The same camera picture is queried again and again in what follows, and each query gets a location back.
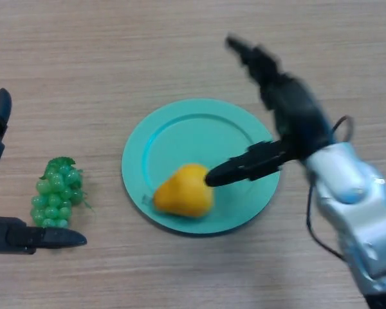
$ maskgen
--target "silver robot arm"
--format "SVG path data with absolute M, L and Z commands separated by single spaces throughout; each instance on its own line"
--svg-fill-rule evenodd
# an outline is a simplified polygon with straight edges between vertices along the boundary
M 370 308 L 386 308 L 385 179 L 348 143 L 329 145 L 304 165 L 359 290 Z

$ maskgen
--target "pear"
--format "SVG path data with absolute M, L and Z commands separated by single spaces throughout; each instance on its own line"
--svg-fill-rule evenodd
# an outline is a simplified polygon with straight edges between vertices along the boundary
M 157 211 L 199 218 L 213 206 L 213 188 L 205 183 L 208 169 L 200 164 L 180 167 L 154 193 Z

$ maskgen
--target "plastic fruit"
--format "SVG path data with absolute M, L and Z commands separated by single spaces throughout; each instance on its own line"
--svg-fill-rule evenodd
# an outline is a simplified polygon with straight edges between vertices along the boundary
M 76 162 L 67 156 L 50 160 L 44 175 L 36 183 L 39 195 L 32 198 L 30 215 L 39 227 L 68 227 L 71 218 L 72 205 L 86 207 L 90 205 L 85 200 L 82 188 L 82 173 L 76 169 Z
M 208 169 L 187 164 L 178 169 L 153 196 L 157 211 L 187 217 L 202 217 L 213 206 L 213 188 L 205 183 Z

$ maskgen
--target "green grapes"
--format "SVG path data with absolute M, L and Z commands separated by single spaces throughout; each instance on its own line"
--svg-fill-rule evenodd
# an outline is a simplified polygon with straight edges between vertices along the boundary
M 30 216 L 38 227 L 68 228 L 72 206 L 84 200 L 82 191 L 82 170 L 73 165 L 76 162 L 68 157 L 52 159 L 48 162 L 44 175 L 36 183 L 39 195 L 32 198 Z
M 49 195 L 49 206 L 50 207 L 58 207 L 62 203 L 62 199 L 57 194 Z
M 64 227 L 65 229 L 69 227 L 69 222 L 65 219 L 60 219 L 56 221 L 56 227 Z
M 32 205 L 35 208 L 45 208 L 47 205 L 48 198 L 44 195 L 33 196 Z
M 44 210 L 44 215 L 50 219 L 57 219 L 59 217 L 59 210 L 56 207 L 47 207 Z
M 49 194 L 51 192 L 51 185 L 48 180 L 39 180 L 36 183 L 37 192 L 40 194 Z
M 69 220 L 70 217 L 71 217 L 71 208 L 69 207 L 60 208 L 60 211 L 59 211 L 60 219 Z
M 46 218 L 43 220 L 41 223 L 41 227 L 55 227 L 56 226 L 56 221 L 53 219 Z
M 70 200 L 72 195 L 73 195 L 73 191 L 70 189 L 70 187 L 65 187 L 64 190 L 60 192 L 60 197 L 64 201 Z

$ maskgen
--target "table surface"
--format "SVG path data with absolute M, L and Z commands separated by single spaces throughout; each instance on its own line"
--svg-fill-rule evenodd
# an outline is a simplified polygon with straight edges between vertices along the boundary
M 228 32 L 263 42 L 303 77 L 332 121 L 356 120 L 358 154 L 386 177 L 386 0 L 0 0 L 0 88 L 14 101 L 0 163 L 0 216 L 30 222 L 46 162 L 74 157 L 88 245 L 0 256 L 0 308 L 360 309 L 345 265 L 304 226 L 296 163 L 252 225 L 219 238 L 162 232 L 121 178 L 131 131 L 169 102 L 212 97 L 273 129 L 256 87 L 226 52 Z M 317 213 L 316 229 L 335 244 Z

